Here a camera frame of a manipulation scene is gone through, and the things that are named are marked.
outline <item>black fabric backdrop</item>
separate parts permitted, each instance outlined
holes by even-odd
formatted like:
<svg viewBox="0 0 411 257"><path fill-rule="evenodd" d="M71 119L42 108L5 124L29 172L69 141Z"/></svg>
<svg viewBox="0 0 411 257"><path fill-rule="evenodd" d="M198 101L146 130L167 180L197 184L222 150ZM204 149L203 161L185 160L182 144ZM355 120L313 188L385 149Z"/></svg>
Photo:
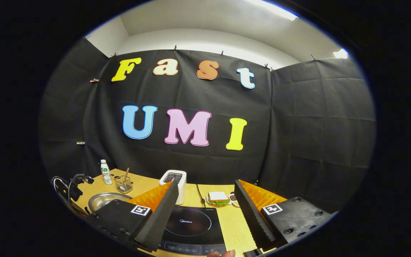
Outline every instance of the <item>black fabric backdrop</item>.
<svg viewBox="0 0 411 257"><path fill-rule="evenodd" d="M83 66L70 65L72 56ZM124 80L111 82L119 62L136 57L142 62ZM154 75L157 62L168 58L178 61L178 73ZM98 176L99 160L106 159L111 169L130 167L132 173L153 178L169 169L183 170L189 183L258 180L258 186L287 198L304 197L333 212L365 175L375 141L375 114L371 94L352 60L304 62L271 73L252 62L200 51L153 50L106 59L89 42L80 42L50 80L40 135L51 176ZM203 60L219 63L216 79L197 78ZM254 73L254 89L241 85L238 68ZM90 83L93 78L100 81ZM150 136L135 140L124 134L126 105L139 108L136 130L144 126L142 108L158 108ZM188 122L197 111L210 112L209 145L165 143L167 109L181 109ZM248 122L240 151L225 148L232 117Z"/></svg>

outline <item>bread slice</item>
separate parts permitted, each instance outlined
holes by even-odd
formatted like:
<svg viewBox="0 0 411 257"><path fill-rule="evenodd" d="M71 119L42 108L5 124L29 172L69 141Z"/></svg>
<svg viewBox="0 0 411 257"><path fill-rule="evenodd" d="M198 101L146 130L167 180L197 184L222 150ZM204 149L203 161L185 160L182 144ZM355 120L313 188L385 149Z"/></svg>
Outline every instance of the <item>bread slice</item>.
<svg viewBox="0 0 411 257"><path fill-rule="evenodd" d="M226 202L229 198L225 192L209 192L209 200L215 202Z"/></svg>

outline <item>small bowl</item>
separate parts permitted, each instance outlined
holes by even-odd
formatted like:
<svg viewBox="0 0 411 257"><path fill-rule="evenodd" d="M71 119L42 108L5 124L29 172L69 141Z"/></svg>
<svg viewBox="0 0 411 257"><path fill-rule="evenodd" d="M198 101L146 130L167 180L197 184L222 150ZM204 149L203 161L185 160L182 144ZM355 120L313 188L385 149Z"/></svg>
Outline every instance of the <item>small bowl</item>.
<svg viewBox="0 0 411 257"><path fill-rule="evenodd" d="M112 200L122 200L127 201L132 199L132 197L121 194L121 193L113 193L113 192L105 192L93 195L90 200L88 200L88 207L92 212L96 212L99 208L107 205Z"/></svg>

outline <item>blue letter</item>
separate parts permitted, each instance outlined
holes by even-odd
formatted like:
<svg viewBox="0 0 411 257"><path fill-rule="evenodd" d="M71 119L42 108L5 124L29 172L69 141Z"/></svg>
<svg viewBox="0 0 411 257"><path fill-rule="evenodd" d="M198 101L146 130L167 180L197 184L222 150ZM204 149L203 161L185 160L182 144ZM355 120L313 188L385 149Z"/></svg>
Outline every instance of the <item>blue letter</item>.
<svg viewBox="0 0 411 257"><path fill-rule="evenodd" d="M135 130L134 116L139 108L135 105L123 107L123 132L132 139L144 139L152 133L153 114L158 110L156 106L147 105L142 108L145 112L145 122L143 130Z"/></svg>
<svg viewBox="0 0 411 257"><path fill-rule="evenodd" d="M237 69L237 72L240 73L240 83L242 86L249 89L253 89L255 87L255 84L250 82L250 77L254 78L255 75L251 73L248 68Z"/></svg>

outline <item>white bottle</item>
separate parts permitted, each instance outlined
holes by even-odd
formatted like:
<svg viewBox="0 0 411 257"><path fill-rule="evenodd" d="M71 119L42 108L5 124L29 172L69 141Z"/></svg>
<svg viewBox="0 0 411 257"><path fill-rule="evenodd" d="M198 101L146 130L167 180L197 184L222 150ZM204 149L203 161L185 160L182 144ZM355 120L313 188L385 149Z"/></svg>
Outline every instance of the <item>white bottle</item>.
<svg viewBox="0 0 411 257"><path fill-rule="evenodd" d="M111 185L113 181L111 171L109 171L109 166L107 166L106 160L101 160L101 172L102 177L104 177L104 183L106 183L106 185Z"/></svg>

